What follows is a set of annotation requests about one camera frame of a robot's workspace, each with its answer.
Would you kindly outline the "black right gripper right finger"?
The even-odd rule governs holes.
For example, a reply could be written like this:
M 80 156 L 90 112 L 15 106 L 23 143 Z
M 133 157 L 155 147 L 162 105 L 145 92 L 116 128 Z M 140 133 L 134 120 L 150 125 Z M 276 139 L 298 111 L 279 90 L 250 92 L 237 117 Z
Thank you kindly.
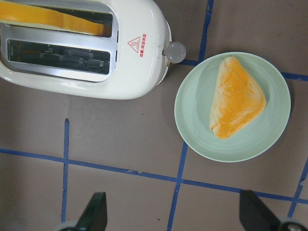
M 281 222 L 252 190 L 241 190 L 239 220 L 245 231 L 277 231 Z

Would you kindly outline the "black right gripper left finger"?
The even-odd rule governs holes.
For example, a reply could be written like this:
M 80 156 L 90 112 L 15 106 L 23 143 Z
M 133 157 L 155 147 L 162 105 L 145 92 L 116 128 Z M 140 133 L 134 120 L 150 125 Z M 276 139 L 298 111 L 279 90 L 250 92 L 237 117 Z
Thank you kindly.
M 96 192 L 91 197 L 75 227 L 78 231 L 104 231 L 106 226 L 106 193 Z

